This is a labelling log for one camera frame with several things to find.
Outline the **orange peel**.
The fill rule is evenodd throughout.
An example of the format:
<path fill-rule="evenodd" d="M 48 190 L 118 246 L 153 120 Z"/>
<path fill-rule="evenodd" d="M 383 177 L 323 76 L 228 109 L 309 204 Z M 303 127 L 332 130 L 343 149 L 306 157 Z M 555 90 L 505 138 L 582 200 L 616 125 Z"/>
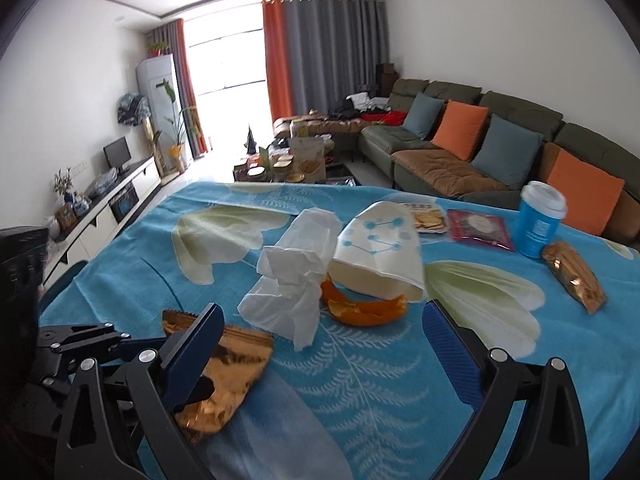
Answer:
<path fill-rule="evenodd" d="M 321 301 L 334 320 L 354 327 L 383 326 L 398 321 L 407 313 L 409 305 L 404 295 L 390 300 L 352 300 L 335 286 L 329 275 L 321 283 Z"/>

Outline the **gold foil wrapper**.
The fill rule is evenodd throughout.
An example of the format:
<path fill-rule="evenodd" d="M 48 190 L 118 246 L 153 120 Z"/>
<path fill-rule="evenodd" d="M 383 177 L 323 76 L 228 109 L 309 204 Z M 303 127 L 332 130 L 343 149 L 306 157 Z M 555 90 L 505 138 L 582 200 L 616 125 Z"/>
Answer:
<path fill-rule="evenodd" d="M 204 368 L 204 376 L 213 382 L 213 393 L 205 400 L 187 405 L 176 415 L 178 425 L 193 443 L 216 434 L 230 422 L 250 387 L 262 378 L 272 352 L 270 334 L 224 326 Z"/>

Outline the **white paper cup blue dots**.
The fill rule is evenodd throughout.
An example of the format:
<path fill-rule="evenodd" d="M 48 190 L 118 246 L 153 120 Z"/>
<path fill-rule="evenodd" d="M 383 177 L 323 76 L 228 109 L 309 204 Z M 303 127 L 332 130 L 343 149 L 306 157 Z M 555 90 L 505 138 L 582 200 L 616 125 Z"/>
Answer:
<path fill-rule="evenodd" d="M 337 239 L 328 274 L 334 283 L 360 295 L 422 300 L 420 237 L 408 208 L 377 202 L 357 214 Z"/>

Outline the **white tv cabinet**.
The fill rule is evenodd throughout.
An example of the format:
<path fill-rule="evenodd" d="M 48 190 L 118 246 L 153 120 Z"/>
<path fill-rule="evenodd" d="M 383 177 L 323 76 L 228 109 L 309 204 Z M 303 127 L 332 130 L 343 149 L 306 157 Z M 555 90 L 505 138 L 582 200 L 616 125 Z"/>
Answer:
<path fill-rule="evenodd" d="M 159 188 L 160 174 L 152 157 L 132 164 L 91 204 L 73 229 L 54 241 L 43 286 L 52 286 L 75 263 L 102 252 Z"/>

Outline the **clear cracker packet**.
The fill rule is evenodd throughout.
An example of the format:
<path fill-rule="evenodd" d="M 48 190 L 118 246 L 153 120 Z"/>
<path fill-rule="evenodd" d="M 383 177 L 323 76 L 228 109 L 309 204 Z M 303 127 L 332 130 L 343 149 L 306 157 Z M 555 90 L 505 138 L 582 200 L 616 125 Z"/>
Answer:
<path fill-rule="evenodd" d="M 420 234 L 445 234 L 448 226 L 445 214 L 433 204 L 406 204 L 414 227 Z"/>

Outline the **dried flower vase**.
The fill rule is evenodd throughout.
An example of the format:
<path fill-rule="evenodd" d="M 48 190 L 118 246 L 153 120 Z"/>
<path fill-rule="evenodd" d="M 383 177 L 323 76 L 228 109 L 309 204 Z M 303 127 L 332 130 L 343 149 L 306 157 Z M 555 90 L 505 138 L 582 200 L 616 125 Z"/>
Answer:
<path fill-rule="evenodd" d="M 74 185 L 72 175 L 70 174 L 70 168 L 67 168 L 65 171 L 59 169 L 53 177 L 53 191 L 62 198 L 64 204 L 70 204 L 70 206 L 73 206 L 73 188 Z"/>

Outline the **orange cushion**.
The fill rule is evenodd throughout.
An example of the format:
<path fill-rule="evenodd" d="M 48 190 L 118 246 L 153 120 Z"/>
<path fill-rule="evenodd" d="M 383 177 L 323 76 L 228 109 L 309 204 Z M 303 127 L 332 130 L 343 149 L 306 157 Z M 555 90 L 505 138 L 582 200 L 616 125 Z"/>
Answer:
<path fill-rule="evenodd" d="M 624 188 L 623 179 L 582 162 L 562 148 L 547 183 L 565 198 L 563 223 L 591 235 L 604 231 Z"/>
<path fill-rule="evenodd" d="M 469 162 L 488 116 L 487 107 L 449 101 L 432 143 Z"/>

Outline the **brown sofa seat pad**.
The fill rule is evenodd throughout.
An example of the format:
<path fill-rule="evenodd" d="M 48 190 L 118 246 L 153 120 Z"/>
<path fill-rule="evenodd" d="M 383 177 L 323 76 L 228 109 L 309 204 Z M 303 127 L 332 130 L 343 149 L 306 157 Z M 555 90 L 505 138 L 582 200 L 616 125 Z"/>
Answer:
<path fill-rule="evenodd" d="M 393 180 L 405 192 L 460 198 L 469 193 L 508 190 L 504 184 L 474 169 L 469 162 L 439 148 L 399 151 L 392 159 Z"/>

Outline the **black small monitor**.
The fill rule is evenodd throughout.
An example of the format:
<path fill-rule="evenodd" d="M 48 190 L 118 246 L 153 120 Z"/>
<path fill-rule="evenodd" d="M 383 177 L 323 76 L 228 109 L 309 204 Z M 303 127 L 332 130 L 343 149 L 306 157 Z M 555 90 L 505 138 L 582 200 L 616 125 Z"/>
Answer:
<path fill-rule="evenodd" d="M 115 169 L 118 174 L 122 174 L 131 160 L 131 153 L 125 138 L 104 146 L 103 153 L 110 169 Z"/>

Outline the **teal cushion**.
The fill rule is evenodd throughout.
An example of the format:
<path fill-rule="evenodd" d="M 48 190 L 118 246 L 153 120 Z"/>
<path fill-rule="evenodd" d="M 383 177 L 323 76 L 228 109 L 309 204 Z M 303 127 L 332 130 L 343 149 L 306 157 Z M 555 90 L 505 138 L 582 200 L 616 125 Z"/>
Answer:
<path fill-rule="evenodd" d="M 509 190 L 521 188 L 541 147 L 542 135 L 492 114 L 472 167 Z"/>
<path fill-rule="evenodd" d="M 425 140 L 445 101 L 419 93 L 413 100 L 402 128 L 421 140 Z"/>

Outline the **green sectional sofa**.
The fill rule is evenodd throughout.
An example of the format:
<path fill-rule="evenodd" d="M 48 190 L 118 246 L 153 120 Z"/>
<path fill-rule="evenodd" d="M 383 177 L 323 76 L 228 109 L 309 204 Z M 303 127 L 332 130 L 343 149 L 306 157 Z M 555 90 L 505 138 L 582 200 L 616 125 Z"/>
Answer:
<path fill-rule="evenodd" d="M 359 136 L 363 156 L 403 191 L 518 209 L 532 181 L 567 199 L 567 226 L 639 244 L 639 159 L 561 113 L 446 81 L 399 79 L 387 119 Z"/>

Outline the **far orange cushion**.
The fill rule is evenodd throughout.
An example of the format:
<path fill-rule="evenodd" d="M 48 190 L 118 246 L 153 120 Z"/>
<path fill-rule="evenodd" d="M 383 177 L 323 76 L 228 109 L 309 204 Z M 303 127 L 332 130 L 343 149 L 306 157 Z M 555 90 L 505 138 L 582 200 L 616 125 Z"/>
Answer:
<path fill-rule="evenodd" d="M 488 116 L 487 107 L 449 101 L 432 143 L 469 162 Z"/>

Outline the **potted green plant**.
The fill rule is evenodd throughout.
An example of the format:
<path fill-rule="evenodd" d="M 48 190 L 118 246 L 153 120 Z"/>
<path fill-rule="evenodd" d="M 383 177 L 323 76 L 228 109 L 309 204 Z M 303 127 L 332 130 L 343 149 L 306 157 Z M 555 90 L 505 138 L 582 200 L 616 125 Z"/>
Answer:
<path fill-rule="evenodd" d="M 155 87 L 162 88 L 167 96 L 170 115 L 165 115 L 164 119 L 171 126 L 172 145 L 169 149 L 169 154 L 174 159 L 177 170 L 180 174 L 184 174 L 189 167 L 189 163 L 186 161 L 186 141 L 190 133 L 194 136 L 198 136 L 200 133 L 200 128 L 196 125 L 195 120 L 198 109 L 193 105 L 187 107 L 179 105 L 175 89 L 165 78 L 158 82 Z"/>

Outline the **kraft snack bag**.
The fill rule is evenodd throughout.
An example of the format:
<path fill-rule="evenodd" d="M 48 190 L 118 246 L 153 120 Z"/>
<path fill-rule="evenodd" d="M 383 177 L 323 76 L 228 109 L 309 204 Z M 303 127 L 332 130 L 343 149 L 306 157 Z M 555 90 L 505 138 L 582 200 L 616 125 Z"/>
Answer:
<path fill-rule="evenodd" d="M 305 183 L 317 183 L 326 178 L 326 156 L 321 136 L 294 136 L 288 145 L 294 170 L 305 177 Z"/>

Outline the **white standing air conditioner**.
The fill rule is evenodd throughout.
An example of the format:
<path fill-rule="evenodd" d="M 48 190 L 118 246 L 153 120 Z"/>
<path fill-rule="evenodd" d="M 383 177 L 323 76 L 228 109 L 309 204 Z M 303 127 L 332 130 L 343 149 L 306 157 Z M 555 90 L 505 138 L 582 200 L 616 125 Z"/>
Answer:
<path fill-rule="evenodd" d="M 170 82 L 178 96 L 172 55 L 166 54 L 148 58 L 138 65 L 136 74 L 139 91 L 149 101 L 153 131 L 160 132 L 156 137 L 156 145 L 160 154 L 162 154 L 165 171 L 177 171 L 176 163 L 169 154 L 169 149 L 172 145 L 171 126 L 164 119 L 165 115 L 170 115 L 170 105 L 163 89 L 155 87 L 158 82 L 165 78 Z"/>

